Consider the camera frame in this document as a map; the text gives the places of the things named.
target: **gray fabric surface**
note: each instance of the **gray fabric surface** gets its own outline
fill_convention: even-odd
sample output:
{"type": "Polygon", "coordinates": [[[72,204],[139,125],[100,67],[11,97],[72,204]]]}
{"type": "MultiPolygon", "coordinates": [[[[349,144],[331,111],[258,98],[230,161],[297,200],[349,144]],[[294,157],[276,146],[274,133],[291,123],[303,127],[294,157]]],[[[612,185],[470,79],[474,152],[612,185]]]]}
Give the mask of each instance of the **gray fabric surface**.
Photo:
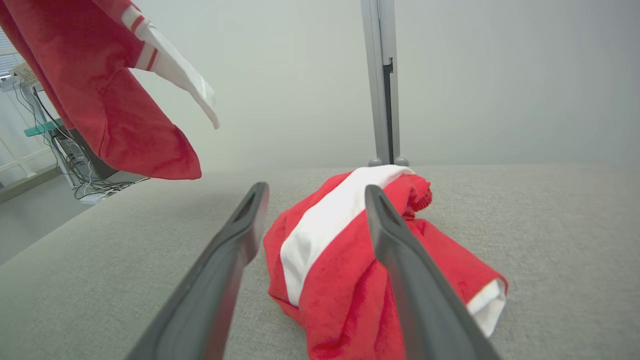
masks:
{"type": "MultiPolygon", "coordinates": [[[[349,169],[149,180],[0,266],[0,359],[122,359],[251,184],[267,226],[349,169]]],[[[492,338],[504,359],[639,359],[638,180],[595,166],[417,167],[419,215],[510,282],[492,338]]],[[[225,359],[304,359],[304,333],[245,269],[225,359]]]]}

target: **window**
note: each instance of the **window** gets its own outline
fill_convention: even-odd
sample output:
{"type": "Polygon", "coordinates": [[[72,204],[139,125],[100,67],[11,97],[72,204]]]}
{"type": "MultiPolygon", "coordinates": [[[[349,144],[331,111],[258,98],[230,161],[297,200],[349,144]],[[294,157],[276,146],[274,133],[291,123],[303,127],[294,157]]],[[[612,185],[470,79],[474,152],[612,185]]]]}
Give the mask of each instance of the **window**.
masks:
{"type": "Polygon", "coordinates": [[[24,59],[0,29],[0,79],[8,78],[9,71],[21,63],[24,63],[24,59]]]}

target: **red stripe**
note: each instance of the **red stripe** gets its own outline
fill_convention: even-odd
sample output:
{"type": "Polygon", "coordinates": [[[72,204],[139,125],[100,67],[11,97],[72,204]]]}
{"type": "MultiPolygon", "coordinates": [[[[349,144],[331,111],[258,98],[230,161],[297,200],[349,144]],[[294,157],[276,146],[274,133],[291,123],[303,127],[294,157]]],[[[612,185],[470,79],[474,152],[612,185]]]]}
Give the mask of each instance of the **red stripe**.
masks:
{"type": "Polygon", "coordinates": [[[142,20],[144,20],[145,17],[140,15],[134,22],[133,24],[131,24],[131,32],[132,33],[136,33],[136,29],[138,28],[138,25],[140,25],[140,23],[142,22],[142,20]]]}
{"type": "Polygon", "coordinates": [[[154,49],[154,53],[151,54],[151,60],[149,60],[149,65],[147,65],[147,71],[151,70],[151,67],[154,65],[156,55],[158,55],[158,49],[154,49]]]}

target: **white stripe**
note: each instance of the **white stripe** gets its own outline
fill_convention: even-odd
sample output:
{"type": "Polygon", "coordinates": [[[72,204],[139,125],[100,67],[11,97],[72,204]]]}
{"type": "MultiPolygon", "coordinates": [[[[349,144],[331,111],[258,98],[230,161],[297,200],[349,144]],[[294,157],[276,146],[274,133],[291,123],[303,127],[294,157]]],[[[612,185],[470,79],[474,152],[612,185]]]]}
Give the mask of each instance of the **white stripe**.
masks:
{"type": "Polygon", "coordinates": [[[414,172],[397,165],[358,168],[305,212],[280,248],[289,303],[298,306],[311,266],[333,239],[365,209],[365,187],[375,184],[384,188],[402,174],[414,172]]]}
{"type": "Polygon", "coordinates": [[[155,47],[149,43],[145,42],[145,45],[142,47],[142,51],[140,51],[140,57],[138,58],[138,62],[136,63],[136,69],[146,70],[149,66],[149,61],[151,61],[151,56],[153,55],[155,47]]]}
{"type": "Polygon", "coordinates": [[[127,29],[131,30],[131,26],[140,15],[142,15],[142,13],[139,12],[138,9],[133,7],[133,5],[131,5],[124,11],[124,13],[122,13],[120,20],[127,29]]]}
{"type": "MultiPolygon", "coordinates": [[[[142,14],[137,11],[135,7],[130,6],[122,14],[122,23],[131,30],[131,26],[140,15],[142,14]]],[[[178,50],[176,50],[169,40],[167,40],[149,20],[142,20],[136,28],[134,35],[146,43],[144,49],[149,45],[158,50],[151,71],[171,81],[175,86],[188,91],[207,115],[209,121],[213,124],[213,128],[219,128],[220,121],[218,120],[218,114],[216,114],[215,110],[215,92],[192,64],[182,57],[178,50]]],[[[142,57],[145,54],[144,49],[143,54],[141,54],[140,59],[138,59],[136,68],[146,70],[148,62],[144,64],[142,62],[142,57]]]]}
{"type": "Polygon", "coordinates": [[[496,279],[480,290],[467,304],[467,310],[487,338],[493,334],[506,302],[504,282],[496,279]]]}

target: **white wall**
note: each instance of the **white wall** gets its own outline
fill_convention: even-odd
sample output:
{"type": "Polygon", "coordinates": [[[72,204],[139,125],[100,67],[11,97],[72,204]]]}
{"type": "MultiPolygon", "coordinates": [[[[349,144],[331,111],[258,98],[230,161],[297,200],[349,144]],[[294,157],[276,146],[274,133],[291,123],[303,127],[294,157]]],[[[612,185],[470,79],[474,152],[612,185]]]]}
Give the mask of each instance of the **white wall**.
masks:
{"type": "Polygon", "coordinates": [[[357,167],[375,157],[359,1],[136,4],[216,91],[214,131],[186,92],[134,72],[203,171],[357,167]]]}
{"type": "Polygon", "coordinates": [[[640,155],[640,1],[396,0],[412,164],[640,155]]]}

